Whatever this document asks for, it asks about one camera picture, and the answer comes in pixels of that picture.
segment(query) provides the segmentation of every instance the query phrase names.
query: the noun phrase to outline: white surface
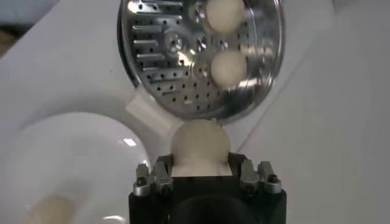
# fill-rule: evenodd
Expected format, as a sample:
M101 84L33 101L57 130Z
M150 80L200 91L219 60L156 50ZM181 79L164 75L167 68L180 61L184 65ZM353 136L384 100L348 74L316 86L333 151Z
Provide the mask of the white surface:
M29 209L49 195L76 206L74 224L129 218L126 195L139 163L149 164L142 142L117 121L70 113L26 127L0 164L1 223L23 223Z
M285 0L275 88L226 126L233 150L249 136L241 151L271 160L288 192L288 223L388 223L390 2L350 2L334 15L331 1ZM167 139L123 110L134 90L116 44L118 6L61 0L0 61L0 158L20 128L66 111L128 125L153 161L169 152Z
M389 1L348 5L242 151L270 160L288 223L389 223Z
M0 24L33 25L59 0L1 0Z

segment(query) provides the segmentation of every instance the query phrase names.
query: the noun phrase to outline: blurry ball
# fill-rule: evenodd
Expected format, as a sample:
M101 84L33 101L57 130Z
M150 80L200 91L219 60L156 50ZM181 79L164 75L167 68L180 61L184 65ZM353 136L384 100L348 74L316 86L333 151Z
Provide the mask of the blurry ball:
M223 51L211 62L211 76L221 88L229 88L246 79L247 65L239 51Z
M70 224L74 215L74 204L59 195L50 195L30 210L27 224Z
M245 20L242 0L211 0L206 6L207 20L217 32L230 33Z

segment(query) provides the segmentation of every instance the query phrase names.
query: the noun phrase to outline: white ball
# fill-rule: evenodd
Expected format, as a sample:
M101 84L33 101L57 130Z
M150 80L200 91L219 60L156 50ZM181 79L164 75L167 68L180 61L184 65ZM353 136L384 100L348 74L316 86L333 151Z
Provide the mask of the white ball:
M27 224L70 224L74 215L74 204L59 195L50 195L30 210Z
M173 176L210 176L230 172L227 159L230 141L215 121L195 120L181 126L175 133L171 153L174 157Z
M221 88L229 88L246 79L246 59L239 51L223 51L211 62L211 76Z
M217 32L230 33L245 20L243 0L211 0L206 6L207 21Z

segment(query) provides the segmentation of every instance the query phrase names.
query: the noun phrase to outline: screw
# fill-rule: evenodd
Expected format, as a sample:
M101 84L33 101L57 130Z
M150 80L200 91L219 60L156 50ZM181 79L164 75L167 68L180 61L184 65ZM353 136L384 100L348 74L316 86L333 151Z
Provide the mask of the screw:
M144 186L144 185L146 185L146 178L145 178L145 177L140 177L140 178L136 181L136 185L138 185L138 186Z
M276 176L275 174L270 174L268 175L267 181L272 184L276 184L278 183L278 176Z

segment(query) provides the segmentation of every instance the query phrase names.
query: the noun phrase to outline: shiny steel surface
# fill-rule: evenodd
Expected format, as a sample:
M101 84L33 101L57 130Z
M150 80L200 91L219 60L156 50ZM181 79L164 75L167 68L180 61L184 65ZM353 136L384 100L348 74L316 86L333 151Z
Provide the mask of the shiny steel surface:
M244 0L246 20L233 33L208 25L207 1L123 0L122 46L137 86L182 119L227 122L252 111L272 88L283 58L285 31L280 0ZM210 63L220 51L241 51L247 79L219 89Z

